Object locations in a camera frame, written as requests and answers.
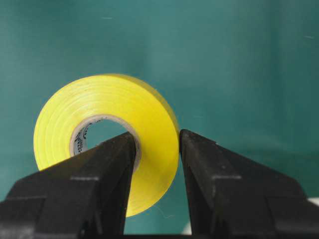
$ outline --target clamp jaw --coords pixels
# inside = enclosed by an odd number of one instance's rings
[[[18,180],[0,203],[0,239],[319,238],[319,207],[296,180],[180,132],[192,236],[123,235],[135,143],[121,134]]]

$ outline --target green background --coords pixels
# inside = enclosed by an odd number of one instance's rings
[[[45,102],[100,73],[148,82],[181,128],[319,196],[318,0],[0,0],[0,199],[37,170],[32,138]],[[95,125],[90,144],[121,131]],[[181,232],[186,202],[179,165],[168,193],[125,231]]]

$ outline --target tape core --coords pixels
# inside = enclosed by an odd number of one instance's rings
[[[86,142],[86,134],[88,131],[88,128],[97,122],[100,122],[102,120],[111,120],[113,122],[119,123],[122,125],[128,132],[130,132],[131,135],[134,137],[135,141],[135,148],[136,148],[136,156],[134,161],[134,168],[133,173],[138,169],[140,160],[141,160],[141,143],[140,139],[133,129],[133,127],[128,124],[126,121],[124,121],[122,118],[113,116],[113,115],[95,115],[88,117],[81,121],[73,130],[72,136],[70,139],[70,156],[73,157],[74,155],[77,155],[79,153],[82,153],[86,150],[88,150],[87,142]]]

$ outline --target black plastic clamp jaw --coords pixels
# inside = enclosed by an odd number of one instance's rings
[[[123,234],[134,159],[124,133],[17,181],[0,203],[0,239]]]
[[[180,150],[193,235],[319,238],[319,207],[295,179],[185,129]]]

